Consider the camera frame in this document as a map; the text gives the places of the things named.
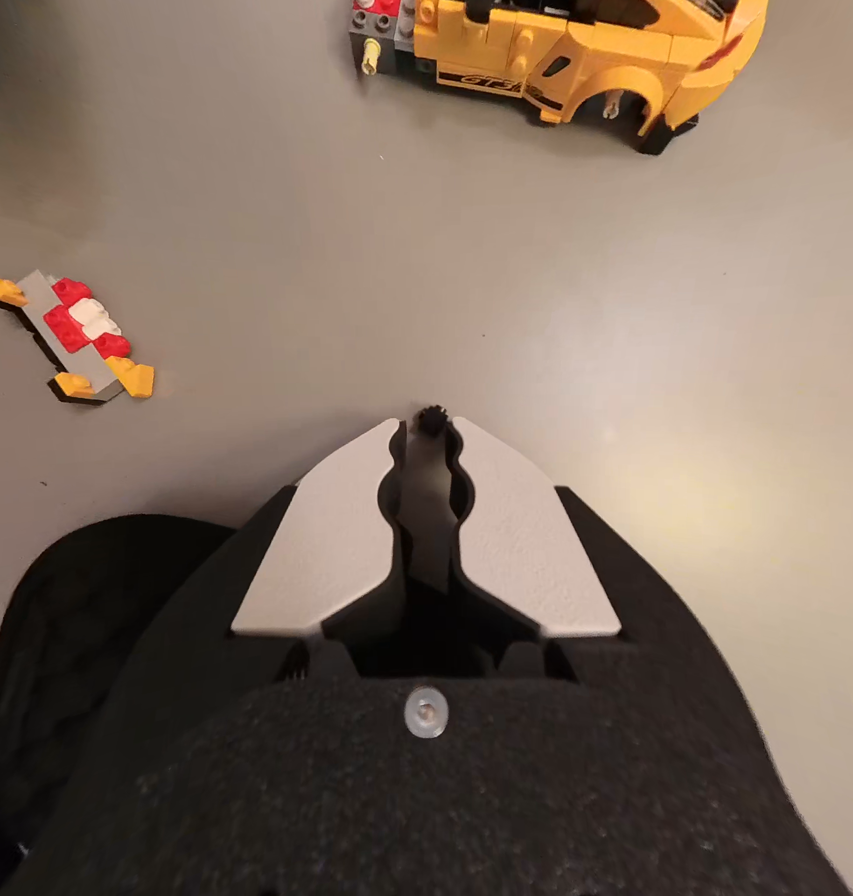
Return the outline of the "yellow lego car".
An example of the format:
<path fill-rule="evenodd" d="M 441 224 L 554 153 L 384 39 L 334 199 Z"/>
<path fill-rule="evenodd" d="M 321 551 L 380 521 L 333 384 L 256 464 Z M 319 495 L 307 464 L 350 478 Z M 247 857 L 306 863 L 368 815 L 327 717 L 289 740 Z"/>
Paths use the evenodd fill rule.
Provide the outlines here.
<path fill-rule="evenodd" d="M 355 1 L 348 34 L 361 75 L 413 73 L 522 98 L 546 126 L 586 105 L 624 116 L 659 156 L 753 57 L 767 1 Z"/>

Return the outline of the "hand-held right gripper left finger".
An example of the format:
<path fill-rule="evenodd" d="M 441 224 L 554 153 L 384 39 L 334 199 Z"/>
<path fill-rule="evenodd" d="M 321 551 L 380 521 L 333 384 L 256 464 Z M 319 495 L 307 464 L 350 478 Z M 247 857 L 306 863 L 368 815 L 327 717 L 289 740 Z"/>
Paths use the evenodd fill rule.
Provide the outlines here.
<path fill-rule="evenodd" d="M 408 441 L 389 418 L 298 479 L 231 633 L 332 641 L 361 651 L 399 629 L 407 603 L 399 525 Z"/>

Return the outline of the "red white lego assembly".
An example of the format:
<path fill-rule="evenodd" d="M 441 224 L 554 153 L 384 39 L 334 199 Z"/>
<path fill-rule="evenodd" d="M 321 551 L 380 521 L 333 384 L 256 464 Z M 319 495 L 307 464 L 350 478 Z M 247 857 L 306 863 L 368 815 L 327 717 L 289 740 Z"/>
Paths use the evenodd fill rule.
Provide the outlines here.
<path fill-rule="evenodd" d="M 84 282 L 35 271 L 0 278 L 0 309 L 14 315 L 55 368 L 58 400 L 100 406 L 126 394 L 149 399 L 155 370 L 132 358 L 133 347 Z"/>

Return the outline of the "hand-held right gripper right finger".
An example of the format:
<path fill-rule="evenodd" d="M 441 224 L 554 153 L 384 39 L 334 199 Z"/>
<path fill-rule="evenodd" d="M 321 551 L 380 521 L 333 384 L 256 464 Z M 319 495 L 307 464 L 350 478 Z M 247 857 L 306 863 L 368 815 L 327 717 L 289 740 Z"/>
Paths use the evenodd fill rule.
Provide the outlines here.
<path fill-rule="evenodd" d="M 454 533 L 450 593 L 477 647 L 499 668 L 528 645 L 600 640 L 622 622 L 552 480 L 464 417 L 449 423 Z"/>

